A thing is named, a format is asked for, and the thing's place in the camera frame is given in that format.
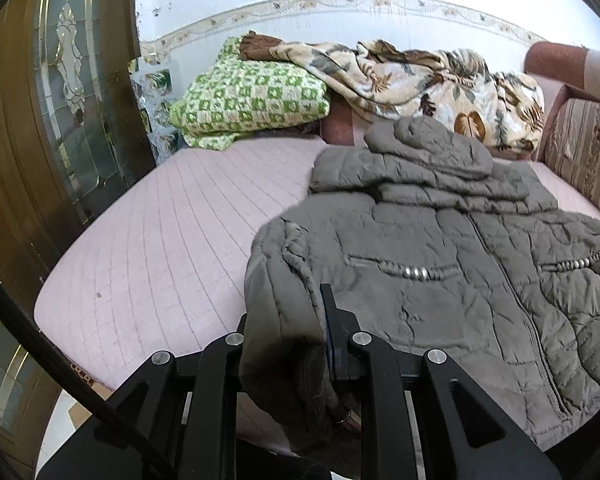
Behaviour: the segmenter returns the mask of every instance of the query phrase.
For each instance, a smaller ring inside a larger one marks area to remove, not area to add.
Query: jacket zipper
[[[520,301],[520,298],[516,294],[516,289],[513,287],[513,283],[511,283],[511,280],[509,279],[509,275],[507,274],[507,271],[505,270],[505,268],[502,266],[500,259],[487,248],[487,244],[485,243],[484,239],[482,238],[482,234],[481,234],[480,230],[478,229],[478,226],[475,224],[474,219],[472,218],[471,215],[467,215],[467,217],[469,219],[469,222],[471,222],[472,227],[474,228],[474,231],[475,231],[476,236],[478,237],[478,240],[480,240],[480,243],[482,244],[482,248],[484,249],[484,251],[487,254],[490,254],[491,257],[494,260],[496,260],[496,263],[500,267],[500,271],[502,272],[503,276],[507,280],[507,285],[509,286],[511,293],[513,294],[513,297],[516,298],[516,303],[518,304],[518,307],[525,314],[527,329],[529,327],[531,328],[531,331],[535,338],[535,342],[538,345],[538,350],[537,350],[538,356],[540,357],[540,361],[542,362],[542,367],[544,368],[544,373],[546,374],[547,380],[549,381],[549,386],[551,387],[552,393],[555,396],[556,406],[554,406],[554,409],[556,409],[556,411],[558,412],[558,416],[561,415],[563,418],[568,418],[568,416],[570,416],[571,414],[567,410],[566,405],[564,404],[564,402],[562,401],[562,398],[560,397],[560,393],[558,392],[558,387],[554,384],[554,376],[551,374],[551,369],[549,368],[549,365],[544,358],[544,351],[542,350],[542,344],[540,342],[540,335],[538,333],[538,329],[536,328],[535,323],[531,319],[531,315],[526,311],[526,308],[524,307],[524,305]]]

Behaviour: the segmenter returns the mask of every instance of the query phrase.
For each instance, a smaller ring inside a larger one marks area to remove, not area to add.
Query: floor
[[[36,476],[46,461],[74,434],[74,424],[71,422],[71,418],[69,418],[69,409],[74,404],[75,399],[63,390],[58,397],[58,402],[56,402],[56,406],[49,419],[49,424],[46,427],[45,437],[42,441],[42,448],[40,449],[36,465]],[[331,473],[331,476],[333,480],[347,480],[336,473]]]

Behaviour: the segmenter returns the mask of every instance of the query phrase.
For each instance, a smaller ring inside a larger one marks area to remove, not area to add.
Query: black cable
[[[53,380],[103,424],[120,434],[164,478],[176,478],[173,467],[154,446],[110,407],[78,375],[33,325],[0,285],[0,321]]]

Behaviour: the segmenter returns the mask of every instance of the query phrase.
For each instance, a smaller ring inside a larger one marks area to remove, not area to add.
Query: wallpaper border
[[[543,41],[541,36],[480,10],[441,0],[266,0],[237,9],[226,10],[174,30],[155,41],[141,42],[142,54],[165,55],[174,48],[216,32],[250,25],[280,16],[316,14],[318,12],[357,11],[429,16],[448,22],[463,23],[531,46]]]

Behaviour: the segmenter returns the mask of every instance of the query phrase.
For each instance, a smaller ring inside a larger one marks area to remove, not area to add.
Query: silver screw
[[[224,341],[231,346],[240,346],[244,341],[244,336],[239,332],[232,332],[224,338]]]
[[[353,335],[353,342],[358,345],[368,345],[371,343],[371,336],[366,332],[356,332]]]
[[[433,350],[429,350],[429,352],[427,353],[427,358],[432,363],[441,365],[443,362],[446,361],[446,354],[442,350],[438,350],[437,348],[435,348]]]
[[[164,365],[169,362],[171,356],[169,352],[165,352],[164,350],[157,351],[154,355],[151,356],[151,362],[154,365]]]

